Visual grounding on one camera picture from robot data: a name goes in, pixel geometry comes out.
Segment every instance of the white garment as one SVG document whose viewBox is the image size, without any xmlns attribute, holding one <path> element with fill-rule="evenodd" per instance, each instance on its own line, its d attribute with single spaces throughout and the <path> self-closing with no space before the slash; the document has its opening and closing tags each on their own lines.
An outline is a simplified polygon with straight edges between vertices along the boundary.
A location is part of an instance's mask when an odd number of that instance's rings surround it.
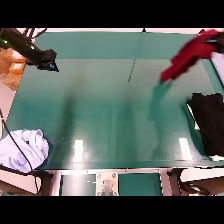
<svg viewBox="0 0 224 224">
<path fill-rule="evenodd" d="M 48 142 L 43 138 L 41 130 L 18 130 L 10 133 L 33 169 L 40 166 L 48 157 Z M 31 171 L 26 158 L 9 135 L 0 141 L 0 164 L 23 173 Z"/>
</svg>

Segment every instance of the red cloth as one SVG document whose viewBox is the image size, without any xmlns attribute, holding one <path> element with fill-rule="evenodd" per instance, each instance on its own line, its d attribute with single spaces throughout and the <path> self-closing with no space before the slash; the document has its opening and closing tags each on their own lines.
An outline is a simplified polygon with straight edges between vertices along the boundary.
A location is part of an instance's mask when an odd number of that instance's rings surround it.
<svg viewBox="0 0 224 224">
<path fill-rule="evenodd" d="M 204 43 L 204 41 L 218 33 L 216 30 L 205 31 L 200 36 L 185 44 L 180 52 L 171 59 L 172 65 L 162 72 L 160 80 L 165 82 L 168 79 L 176 79 L 200 58 L 210 59 L 212 52 L 216 51 L 216 47 Z"/>
</svg>

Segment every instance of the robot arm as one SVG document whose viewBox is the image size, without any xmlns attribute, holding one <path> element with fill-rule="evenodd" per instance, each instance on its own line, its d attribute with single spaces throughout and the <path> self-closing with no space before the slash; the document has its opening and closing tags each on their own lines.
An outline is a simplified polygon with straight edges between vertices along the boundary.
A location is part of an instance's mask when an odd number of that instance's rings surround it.
<svg viewBox="0 0 224 224">
<path fill-rule="evenodd" d="M 0 47 L 14 49 L 27 58 L 28 65 L 35 65 L 39 70 L 59 72 L 55 63 L 57 53 L 52 49 L 42 51 L 32 42 L 33 38 L 40 36 L 46 29 L 35 37 L 32 37 L 35 28 L 31 28 L 29 37 L 26 36 L 28 30 L 22 34 L 16 28 L 0 28 Z"/>
</svg>

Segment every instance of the table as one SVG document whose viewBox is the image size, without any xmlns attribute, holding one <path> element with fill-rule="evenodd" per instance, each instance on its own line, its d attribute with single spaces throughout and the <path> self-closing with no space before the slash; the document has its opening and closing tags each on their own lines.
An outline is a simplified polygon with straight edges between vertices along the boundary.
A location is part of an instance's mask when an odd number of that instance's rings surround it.
<svg viewBox="0 0 224 224">
<path fill-rule="evenodd" d="M 60 72 L 27 66 L 8 127 L 44 131 L 50 152 L 39 169 L 223 165 L 205 156 L 185 106 L 193 92 L 223 93 L 211 62 L 200 61 L 173 83 L 158 83 L 169 59 L 193 36 L 46 33 L 36 44 L 58 53 Z M 84 144 L 81 161 L 77 140 Z"/>
</svg>

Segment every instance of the black garment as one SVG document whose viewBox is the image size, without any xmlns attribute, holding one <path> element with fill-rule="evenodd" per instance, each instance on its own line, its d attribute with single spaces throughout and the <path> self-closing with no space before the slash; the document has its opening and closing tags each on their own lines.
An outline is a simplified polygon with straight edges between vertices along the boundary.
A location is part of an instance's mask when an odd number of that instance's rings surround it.
<svg viewBox="0 0 224 224">
<path fill-rule="evenodd" d="M 187 102 L 200 128 L 207 156 L 224 156 L 224 104 L 220 93 L 203 96 L 193 93 Z"/>
</svg>

